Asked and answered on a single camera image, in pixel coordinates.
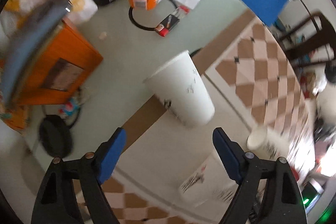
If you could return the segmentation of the white cup with calligraphy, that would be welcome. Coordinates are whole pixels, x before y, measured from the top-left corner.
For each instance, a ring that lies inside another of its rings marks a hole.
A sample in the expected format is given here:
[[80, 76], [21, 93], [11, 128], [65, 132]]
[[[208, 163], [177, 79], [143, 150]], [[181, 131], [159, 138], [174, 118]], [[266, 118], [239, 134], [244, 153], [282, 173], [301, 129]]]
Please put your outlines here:
[[215, 106], [189, 51], [164, 63], [143, 83], [187, 127], [204, 126], [215, 114]]

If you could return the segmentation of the black round lid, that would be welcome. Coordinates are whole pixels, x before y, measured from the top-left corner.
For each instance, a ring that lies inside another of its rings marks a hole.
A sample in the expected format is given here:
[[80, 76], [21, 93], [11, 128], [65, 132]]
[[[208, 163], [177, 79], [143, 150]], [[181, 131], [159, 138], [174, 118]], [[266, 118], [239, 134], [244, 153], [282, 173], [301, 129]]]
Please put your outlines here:
[[58, 115], [46, 115], [39, 125], [39, 140], [51, 157], [67, 157], [73, 148], [69, 127]]

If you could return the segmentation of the blue grey device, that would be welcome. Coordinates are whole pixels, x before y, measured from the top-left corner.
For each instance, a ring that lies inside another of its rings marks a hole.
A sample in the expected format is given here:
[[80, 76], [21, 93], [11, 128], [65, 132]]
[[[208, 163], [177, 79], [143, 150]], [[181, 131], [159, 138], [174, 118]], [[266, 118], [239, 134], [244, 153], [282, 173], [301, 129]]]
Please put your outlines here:
[[71, 11], [69, 0], [47, 0], [28, 16], [12, 37], [1, 75], [2, 102], [9, 106], [22, 73], [45, 39]]

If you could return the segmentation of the checkered printed table cloth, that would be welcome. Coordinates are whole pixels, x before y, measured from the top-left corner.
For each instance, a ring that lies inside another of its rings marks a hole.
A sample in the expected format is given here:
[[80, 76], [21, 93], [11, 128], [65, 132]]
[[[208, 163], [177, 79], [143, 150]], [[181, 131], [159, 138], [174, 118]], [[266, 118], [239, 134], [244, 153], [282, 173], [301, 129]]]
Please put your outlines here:
[[306, 223], [288, 138], [307, 111], [282, 49], [247, 8], [180, 12], [161, 37], [99, 10], [80, 32], [102, 57], [75, 128], [94, 223], [114, 223], [98, 189], [115, 174], [194, 223]]

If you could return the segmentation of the orange box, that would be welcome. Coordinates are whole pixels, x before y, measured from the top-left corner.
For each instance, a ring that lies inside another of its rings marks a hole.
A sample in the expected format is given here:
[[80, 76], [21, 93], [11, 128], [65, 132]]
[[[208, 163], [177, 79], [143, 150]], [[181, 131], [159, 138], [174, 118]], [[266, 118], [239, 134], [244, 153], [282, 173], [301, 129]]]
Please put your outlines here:
[[13, 102], [17, 105], [63, 104], [102, 61], [99, 51], [64, 19], [28, 62]]

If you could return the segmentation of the colourful snack packet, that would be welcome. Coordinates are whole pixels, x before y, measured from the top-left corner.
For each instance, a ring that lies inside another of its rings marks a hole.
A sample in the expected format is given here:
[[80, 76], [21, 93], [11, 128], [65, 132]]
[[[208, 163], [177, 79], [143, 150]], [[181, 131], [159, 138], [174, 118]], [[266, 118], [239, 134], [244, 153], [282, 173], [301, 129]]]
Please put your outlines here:
[[29, 106], [15, 106], [1, 114], [1, 120], [12, 130], [23, 131], [29, 123]]

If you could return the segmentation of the white cup with bird print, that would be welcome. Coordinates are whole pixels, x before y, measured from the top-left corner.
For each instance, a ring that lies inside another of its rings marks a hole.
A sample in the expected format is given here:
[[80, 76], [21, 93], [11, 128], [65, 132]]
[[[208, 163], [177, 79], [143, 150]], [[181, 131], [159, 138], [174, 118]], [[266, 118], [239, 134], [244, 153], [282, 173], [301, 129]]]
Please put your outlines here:
[[179, 187], [181, 199], [193, 206], [208, 200], [230, 203], [238, 185], [231, 180], [219, 159], [212, 153]]

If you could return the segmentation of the dark wooden chair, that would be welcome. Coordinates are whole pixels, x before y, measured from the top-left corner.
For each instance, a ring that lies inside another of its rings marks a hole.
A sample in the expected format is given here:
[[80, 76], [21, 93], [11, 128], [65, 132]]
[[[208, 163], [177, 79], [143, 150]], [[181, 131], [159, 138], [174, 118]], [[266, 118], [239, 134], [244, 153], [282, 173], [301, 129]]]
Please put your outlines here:
[[[315, 18], [318, 18], [321, 23], [320, 28], [315, 28], [315, 34], [312, 35], [310, 38], [306, 39], [304, 42], [301, 42], [299, 44], [293, 44], [291, 48], [286, 50], [284, 48], [283, 41], [288, 40], [294, 33], [302, 29], [309, 22], [315, 23]], [[315, 61], [312, 63], [298, 63], [294, 65], [294, 68], [305, 68], [322, 64], [335, 66], [335, 29], [333, 25], [329, 22], [329, 20], [320, 11], [313, 12], [310, 16], [300, 21], [299, 24], [292, 28], [290, 31], [276, 38], [276, 41], [280, 44], [289, 62], [298, 60], [305, 55], [313, 52], [314, 50], [317, 50], [327, 45], [329, 45], [333, 51], [334, 57], [332, 59], [328, 58], [326, 60]]]

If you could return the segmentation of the white cup lying sideways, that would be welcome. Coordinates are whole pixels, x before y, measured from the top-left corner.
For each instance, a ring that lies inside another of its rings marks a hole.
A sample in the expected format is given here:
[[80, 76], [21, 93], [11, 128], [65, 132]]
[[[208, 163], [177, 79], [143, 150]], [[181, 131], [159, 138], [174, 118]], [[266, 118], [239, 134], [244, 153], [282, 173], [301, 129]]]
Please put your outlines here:
[[289, 153], [288, 141], [265, 126], [257, 126], [251, 131], [247, 139], [247, 148], [259, 159], [264, 160], [287, 157]]

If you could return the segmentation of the red black lighter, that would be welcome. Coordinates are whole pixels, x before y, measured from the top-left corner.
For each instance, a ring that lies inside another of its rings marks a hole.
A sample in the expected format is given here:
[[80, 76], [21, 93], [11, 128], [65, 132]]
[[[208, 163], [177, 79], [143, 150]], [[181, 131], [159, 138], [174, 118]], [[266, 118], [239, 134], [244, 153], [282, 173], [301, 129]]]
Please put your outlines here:
[[154, 31], [161, 37], [165, 37], [186, 15], [190, 9], [186, 6], [178, 6], [171, 14], [169, 14]]

